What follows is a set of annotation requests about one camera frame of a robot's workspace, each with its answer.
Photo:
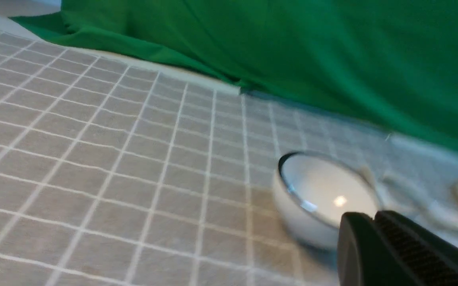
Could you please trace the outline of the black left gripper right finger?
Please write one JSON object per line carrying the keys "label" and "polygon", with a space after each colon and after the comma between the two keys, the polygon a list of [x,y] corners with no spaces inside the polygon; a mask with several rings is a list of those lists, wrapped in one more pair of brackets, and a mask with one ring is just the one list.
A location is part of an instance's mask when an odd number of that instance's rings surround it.
{"label": "black left gripper right finger", "polygon": [[374,222],[422,286],[458,286],[458,247],[394,211],[377,212]]}

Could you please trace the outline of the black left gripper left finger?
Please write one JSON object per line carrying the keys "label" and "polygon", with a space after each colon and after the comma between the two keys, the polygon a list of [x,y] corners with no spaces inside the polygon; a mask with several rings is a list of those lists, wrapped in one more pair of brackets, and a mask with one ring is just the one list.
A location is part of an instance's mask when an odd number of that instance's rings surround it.
{"label": "black left gripper left finger", "polygon": [[342,215],[337,272],[341,286],[412,285],[412,278],[389,251],[374,221],[363,213]]}

